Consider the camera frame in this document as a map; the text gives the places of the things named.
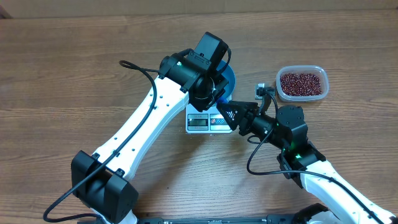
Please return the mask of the blue plastic measuring scoop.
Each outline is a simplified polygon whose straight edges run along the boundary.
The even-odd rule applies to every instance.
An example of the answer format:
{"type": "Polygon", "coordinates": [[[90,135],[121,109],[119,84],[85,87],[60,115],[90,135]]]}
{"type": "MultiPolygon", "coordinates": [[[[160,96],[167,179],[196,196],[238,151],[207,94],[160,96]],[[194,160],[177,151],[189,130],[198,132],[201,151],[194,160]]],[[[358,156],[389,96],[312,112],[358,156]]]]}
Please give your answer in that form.
{"type": "Polygon", "coordinates": [[[231,96],[226,97],[226,98],[222,96],[216,101],[216,104],[218,105],[218,104],[222,104],[222,103],[228,103],[230,100],[231,100],[231,96]]]}

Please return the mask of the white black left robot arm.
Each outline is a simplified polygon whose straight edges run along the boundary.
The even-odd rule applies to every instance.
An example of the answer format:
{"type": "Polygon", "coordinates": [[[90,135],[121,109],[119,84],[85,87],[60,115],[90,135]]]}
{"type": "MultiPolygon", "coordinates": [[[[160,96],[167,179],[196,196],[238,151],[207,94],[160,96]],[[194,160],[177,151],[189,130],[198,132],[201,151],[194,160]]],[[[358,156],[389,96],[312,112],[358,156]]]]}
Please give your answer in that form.
{"type": "Polygon", "coordinates": [[[224,55],[231,55],[228,45],[205,32],[194,49],[164,57],[147,96],[117,133],[94,153],[79,151],[73,158],[72,193],[92,209],[95,223],[137,222],[132,209],[139,194],[129,181],[179,112],[187,105],[208,110],[225,93],[224,55]]]}

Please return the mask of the clear plastic bean container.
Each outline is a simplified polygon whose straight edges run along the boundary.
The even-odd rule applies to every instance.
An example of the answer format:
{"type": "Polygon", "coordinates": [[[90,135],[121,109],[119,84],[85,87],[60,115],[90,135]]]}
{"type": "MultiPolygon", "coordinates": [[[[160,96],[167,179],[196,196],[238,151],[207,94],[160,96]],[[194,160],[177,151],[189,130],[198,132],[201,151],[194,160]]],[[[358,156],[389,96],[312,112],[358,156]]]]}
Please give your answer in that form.
{"type": "Polygon", "coordinates": [[[281,68],[276,76],[277,94],[285,102],[309,102],[327,96],[330,85],[326,71],[317,65],[281,68]]]}

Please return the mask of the teal plastic bowl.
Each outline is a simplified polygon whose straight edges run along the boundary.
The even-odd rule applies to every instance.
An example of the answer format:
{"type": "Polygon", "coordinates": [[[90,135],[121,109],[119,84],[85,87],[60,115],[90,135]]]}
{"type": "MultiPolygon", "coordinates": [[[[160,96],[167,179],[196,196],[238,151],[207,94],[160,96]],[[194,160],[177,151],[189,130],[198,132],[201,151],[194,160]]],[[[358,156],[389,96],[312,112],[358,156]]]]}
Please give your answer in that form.
{"type": "Polygon", "coordinates": [[[236,86],[236,75],[231,67],[231,65],[228,65],[226,69],[223,71],[222,76],[227,79],[228,84],[225,86],[225,93],[222,95],[223,97],[229,97],[233,95],[233,91],[236,86]]]}

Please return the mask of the red adzuki beans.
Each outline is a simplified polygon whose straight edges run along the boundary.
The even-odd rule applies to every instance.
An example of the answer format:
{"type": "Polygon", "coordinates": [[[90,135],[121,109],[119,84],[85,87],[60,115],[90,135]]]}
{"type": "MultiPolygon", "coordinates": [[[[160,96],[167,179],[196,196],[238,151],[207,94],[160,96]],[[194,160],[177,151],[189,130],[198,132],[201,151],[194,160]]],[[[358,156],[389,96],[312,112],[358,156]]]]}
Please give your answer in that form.
{"type": "Polygon", "coordinates": [[[321,95],[321,81],[312,73],[286,73],[280,77],[282,91],[289,96],[321,95]]]}

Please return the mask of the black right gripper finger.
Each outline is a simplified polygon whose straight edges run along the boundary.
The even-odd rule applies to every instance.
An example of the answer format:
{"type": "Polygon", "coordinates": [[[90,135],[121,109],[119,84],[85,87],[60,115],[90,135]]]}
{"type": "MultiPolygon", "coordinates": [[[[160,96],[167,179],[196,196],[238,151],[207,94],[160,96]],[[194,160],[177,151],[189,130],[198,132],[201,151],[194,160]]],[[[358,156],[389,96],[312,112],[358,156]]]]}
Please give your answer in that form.
{"type": "Polygon", "coordinates": [[[230,101],[228,106],[228,111],[233,113],[245,113],[246,111],[257,111],[259,109],[258,103],[247,101],[230,101]]]}
{"type": "Polygon", "coordinates": [[[228,124],[231,130],[235,130],[237,127],[242,131],[247,128],[248,121],[245,118],[248,111],[245,113],[233,113],[228,111],[229,106],[228,103],[218,104],[217,106],[218,111],[224,117],[224,120],[228,124]]]}

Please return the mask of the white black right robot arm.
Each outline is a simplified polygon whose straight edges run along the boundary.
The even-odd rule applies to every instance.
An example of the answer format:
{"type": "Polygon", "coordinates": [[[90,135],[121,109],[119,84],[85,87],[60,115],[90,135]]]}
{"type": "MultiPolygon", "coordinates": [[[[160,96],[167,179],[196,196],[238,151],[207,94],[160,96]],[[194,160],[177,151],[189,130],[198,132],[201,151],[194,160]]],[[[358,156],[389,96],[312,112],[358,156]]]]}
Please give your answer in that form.
{"type": "Polygon", "coordinates": [[[295,222],[320,222],[319,214],[329,212],[338,223],[397,223],[397,216],[345,181],[308,140],[302,107],[282,106],[274,117],[251,102],[219,103],[217,109],[232,130],[237,129],[242,136],[252,133],[261,144],[279,148],[279,173],[322,201],[297,214],[295,222]]]}

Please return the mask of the white digital kitchen scale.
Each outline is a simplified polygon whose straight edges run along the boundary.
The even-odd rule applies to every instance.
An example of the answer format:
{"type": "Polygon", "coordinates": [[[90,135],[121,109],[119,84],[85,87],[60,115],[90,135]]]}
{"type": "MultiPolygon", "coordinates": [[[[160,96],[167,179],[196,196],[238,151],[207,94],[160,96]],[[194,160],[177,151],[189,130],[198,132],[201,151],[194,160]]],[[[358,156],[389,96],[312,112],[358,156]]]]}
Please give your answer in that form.
{"type": "Polygon", "coordinates": [[[230,134],[231,128],[214,104],[199,112],[191,104],[185,108],[185,130],[189,134],[230,134]]]}

